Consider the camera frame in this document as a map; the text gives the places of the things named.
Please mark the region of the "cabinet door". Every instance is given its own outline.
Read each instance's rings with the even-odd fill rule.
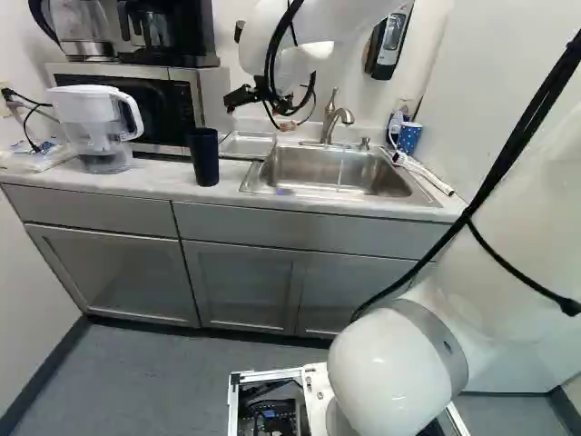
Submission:
[[[305,273],[297,333],[332,338],[369,297],[407,272],[414,261],[346,254],[313,253]],[[398,296],[407,290],[395,292]],[[377,306],[385,305],[389,299]]]
[[[183,243],[204,327],[294,334],[304,256],[226,243]]]
[[[83,311],[199,325],[179,242],[35,224],[25,228]]]

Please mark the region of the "faucet handle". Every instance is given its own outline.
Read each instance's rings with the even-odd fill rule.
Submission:
[[[359,148],[361,150],[369,150],[369,143],[371,142],[371,138],[367,137],[367,136],[362,136],[361,137],[361,144],[359,145]]]
[[[337,97],[337,93],[339,92],[339,88],[335,87],[331,91],[330,99],[327,105],[325,106],[325,115],[330,116],[333,112],[335,112],[335,97]]]

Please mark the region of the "gray carpet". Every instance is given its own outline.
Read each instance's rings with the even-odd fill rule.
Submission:
[[[12,436],[225,436],[230,372],[325,359],[317,349],[94,325]],[[566,436],[544,398],[455,403],[472,436]]]

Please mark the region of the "electrical outlet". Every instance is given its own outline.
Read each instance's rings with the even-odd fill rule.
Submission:
[[[10,85],[10,82],[0,81],[0,89],[2,88],[12,88],[12,86]],[[6,106],[6,100],[4,97],[0,95],[0,116],[2,118],[6,118],[10,115],[12,115],[12,112],[10,112],[10,109],[8,109],[8,106]]]

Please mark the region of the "blue mug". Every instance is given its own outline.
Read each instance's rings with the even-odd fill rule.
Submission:
[[[423,128],[424,126],[419,123],[404,121],[399,131],[398,150],[407,155],[413,155],[416,151],[416,145],[418,145]]]

